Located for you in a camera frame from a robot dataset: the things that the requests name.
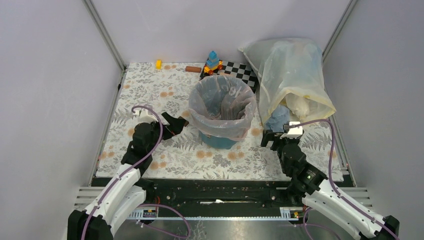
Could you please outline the teal plastic trash bin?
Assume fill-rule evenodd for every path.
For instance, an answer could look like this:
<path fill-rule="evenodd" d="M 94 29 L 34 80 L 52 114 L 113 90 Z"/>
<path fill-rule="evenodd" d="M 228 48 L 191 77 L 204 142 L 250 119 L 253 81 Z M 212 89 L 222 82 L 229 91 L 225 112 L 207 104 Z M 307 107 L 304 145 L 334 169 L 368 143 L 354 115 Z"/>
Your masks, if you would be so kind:
<path fill-rule="evenodd" d="M 217 149 L 230 149 L 251 128 L 256 103 L 245 84 L 198 84 L 190 94 L 189 109 L 201 140 Z"/>

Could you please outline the pink plastic trash bag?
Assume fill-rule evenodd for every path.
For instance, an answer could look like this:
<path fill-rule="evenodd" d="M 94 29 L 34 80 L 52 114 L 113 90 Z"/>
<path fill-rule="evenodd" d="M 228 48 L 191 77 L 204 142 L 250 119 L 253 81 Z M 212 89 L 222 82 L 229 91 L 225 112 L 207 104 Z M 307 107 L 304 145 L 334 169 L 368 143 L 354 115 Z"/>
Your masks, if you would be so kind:
<path fill-rule="evenodd" d="M 188 97 L 189 123 L 205 135 L 232 141 L 246 137 L 256 109 L 252 89 L 229 75 L 204 77 Z"/>

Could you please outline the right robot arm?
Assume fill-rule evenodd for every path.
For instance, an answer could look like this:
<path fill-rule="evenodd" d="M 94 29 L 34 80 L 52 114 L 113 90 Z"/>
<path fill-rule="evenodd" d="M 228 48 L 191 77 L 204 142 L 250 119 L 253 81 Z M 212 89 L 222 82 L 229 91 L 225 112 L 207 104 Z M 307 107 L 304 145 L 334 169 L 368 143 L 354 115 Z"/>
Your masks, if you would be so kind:
<path fill-rule="evenodd" d="M 299 147 L 300 135 L 286 132 L 262 132 L 261 146 L 272 142 L 282 172 L 289 177 L 287 201 L 304 204 L 320 212 L 343 228 L 355 240 L 397 240 L 400 222 L 394 216 L 382 216 L 346 194 L 317 167 L 307 162 Z"/>

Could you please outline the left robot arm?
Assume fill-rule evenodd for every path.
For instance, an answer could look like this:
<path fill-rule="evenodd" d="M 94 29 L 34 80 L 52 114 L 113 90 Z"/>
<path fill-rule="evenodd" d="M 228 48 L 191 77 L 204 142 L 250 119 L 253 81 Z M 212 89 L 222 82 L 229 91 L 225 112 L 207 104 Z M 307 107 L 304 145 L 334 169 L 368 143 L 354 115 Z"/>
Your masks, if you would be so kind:
<path fill-rule="evenodd" d="M 112 240 L 125 220 L 148 225 L 158 217 L 160 197 L 155 193 L 153 181 L 142 176 L 153 161 L 152 153 L 159 143 L 180 134 L 188 122 L 164 112 L 166 123 L 163 124 L 145 109 L 136 110 L 135 115 L 141 122 L 134 128 L 121 165 L 90 204 L 69 215 L 68 240 Z"/>

